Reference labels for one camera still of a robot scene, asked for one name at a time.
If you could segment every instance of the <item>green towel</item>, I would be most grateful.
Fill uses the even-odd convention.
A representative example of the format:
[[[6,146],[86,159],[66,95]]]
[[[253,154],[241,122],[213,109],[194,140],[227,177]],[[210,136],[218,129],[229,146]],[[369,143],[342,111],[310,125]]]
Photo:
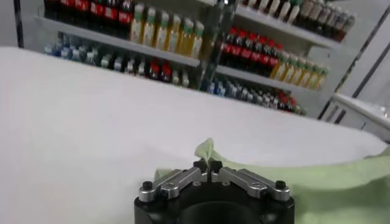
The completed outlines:
[[[261,167],[238,164],[214,150],[212,139],[195,155],[232,169],[285,180],[296,201],[297,224],[390,224],[390,149],[352,163],[331,166]],[[161,177],[167,170],[159,170]]]

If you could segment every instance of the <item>display shelf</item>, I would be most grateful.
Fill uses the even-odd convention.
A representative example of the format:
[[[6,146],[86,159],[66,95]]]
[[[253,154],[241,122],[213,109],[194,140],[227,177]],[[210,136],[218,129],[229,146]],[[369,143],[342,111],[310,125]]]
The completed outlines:
[[[288,35],[305,40],[311,43],[312,45],[326,47],[329,49],[339,49],[340,47],[342,47],[342,44],[337,43],[333,40],[322,37],[313,32],[309,32],[307,30],[301,29],[299,27],[284,23],[271,16],[267,16],[265,14],[252,10],[245,6],[241,6],[241,5],[237,6],[236,14],[242,16],[243,18],[247,18],[257,23],[271,27],[273,29],[277,29]]]
[[[142,44],[137,44],[134,42],[130,42],[129,40],[121,39],[118,37],[106,35],[103,33],[99,33],[96,31],[84,29],[81,27],[77,27],[74,25],[70,25],[67,23],[63,23],[60,21],[56,21],[53,19],[47,19],[43,16],[37,15],[35,17],[37,23],[46,28],[52,29],[63,33],[68,33],[71,35],[76,35],[82,38],[86,38],[93,41],[98,41],[105,44],[110,44],[112,46],[121,47],[130,51],[139,52],[142,54],[150,55],[153,57],[162,58],[168,61],[173,61],[176,63],[180,63],[183,65],[188,65],[192,67],[196,67],[199,65],[200,61],[198,59],[185,57],[179,54],[161,51],[153,47],[148,47]]]
[[[222,65],[219,65],[216,68],[216,72],[230,76],[230,77],[243,79],[243,80],[247,80],[247,81],[258,83],[258,84],[267,85],[267,86],[275,87],[278,89],[284,89],[287,91],[291,91],[292,93],[307,92],[308,94],[317,94],[316,91],[313,91],[310,89],[305,89],[305,88],[302,88],[302,87],[299,87],[296,85],[280,82],[280,81],[277,81],[274,79],[269,79],[269,78],[266,78],[266,77],[263,77],[260,75],[256,75],[256,74],[253,74],[250,72],[245,72],[245,71],[229,68],[229,67],[222,66]]]

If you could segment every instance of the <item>yellow drink bottle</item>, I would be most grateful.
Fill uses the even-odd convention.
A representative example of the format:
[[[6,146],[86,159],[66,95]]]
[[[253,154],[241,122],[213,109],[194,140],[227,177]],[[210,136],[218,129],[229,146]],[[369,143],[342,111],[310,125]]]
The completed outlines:
[[[144,13],[145,6],[144,4],[137,4],[134,10],[134,19],[132,21],[132,28],[130,31],[130,41],[135,43],[141,43],[142,35],[142,15]]]
[[[203,43],[202,35],[204,29],[205,26],[203,26],[201,22],[196,22],[195,37],[191,46],[191,58],[199,58],[199,52]]]
[[[159,50],[165,49],[165,43],[167,40],[168,35],[168,21],[169,21],[169,15],[166,11],[161,12],[161,24],[160,27],[157,29],[157,36],[155,41],[155,47]]]
[[[165,43],[165,50],[169,52],[176,52],[177,44],[180,38],[180,23],[182,20],[178,15],[173,16],[172,27],[169,30],[168,37]]]
[[[147,20],[143,29],[142,44],[149,47],[153,46],[154,42],[154,18],[156,16],[156,10],[151,7],[147,11]]]

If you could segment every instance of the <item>plastic bottle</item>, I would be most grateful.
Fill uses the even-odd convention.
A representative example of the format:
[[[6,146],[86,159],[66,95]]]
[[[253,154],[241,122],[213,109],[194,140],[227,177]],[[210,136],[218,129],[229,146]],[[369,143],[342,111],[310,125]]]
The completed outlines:
[[[134,17],[134,1],[123,0],[118,14],[118,35],[128,39],[130,37],[131,22]]]
[[[357,17],[356,13],[348,17],[346,23],[344,24],[344,27],[342,28],[342,30],[338,32],[336,36],[336,40],[338,42],[341,42],[344,39],[344,37],[347,35],[349,30],[353,27],[356,21],[356,17]]]
[[[94,29],[100,28],[104,21],[104,0],[92,0],[90,12],[88,25]]]
[[[157,29],[157,36],[156,36],[156,42],[155,47],[159,50],[164,50],[165,44],[167,41],[167,26],[169,21],[169,15],[166,11],[161,12],[161,24],[160,27]]]
[[[156,16],[156,10],[154,8],[149,8],[147,11],[147,20],[143,29],[142,44],[149,47],[153,46],[154,43],[154,19]]]
[[[288,24],[294,24],[295,20],[297,18],[297,15],[300,12],[300,5],[302,3],[302,0],[294,0],[291,2],[291,11],[287,13],[288,16],[286,16],[286,22]]]
[[[199,58],[199,52],[203,43],[203,30],[205,27],[201,22],[196,22],[194,42],[191,48],[191,58]]]
[[[272,70],[271,72],[271,76],[270,78],[271,79],[276,79],[276,80],[280,80],[282,75],[285,73],[285,70],[287,68],[287,61],[288,61],[288,58],[289,58],[289,54],[286,53],[286,52],[282,52],[280,54],[280,58],[279,58],[279,62],[278,64],[274,67],[274,69]]]
[[[134,43],[141,43],[142,36],[142,26],[143,20],[142,16],[144,13],[145,6],[144,4],[137,4],[134,11],[134,19],[131,26],[131,35],[130,40]]]
[[[177,48],[177,52],[182,55],[190,55],[190,50],[191,50],[191,42],[192,42],[192,34],[193,34],[193,28],[194,28],[194,23],[186,18],[184,20],[184,28],[183,32],[180,38],[180,43],[179,47]]]
[[[179,37],[180,37],[180,23],[181,23],[180,17],[175,14],[173,16],[173,21],[172,21],[172,27],[169,30],[168,33],[168,40],[166,42],[165,50],[169,52],[176,52],[177,50],[177,45],[179,43]]]

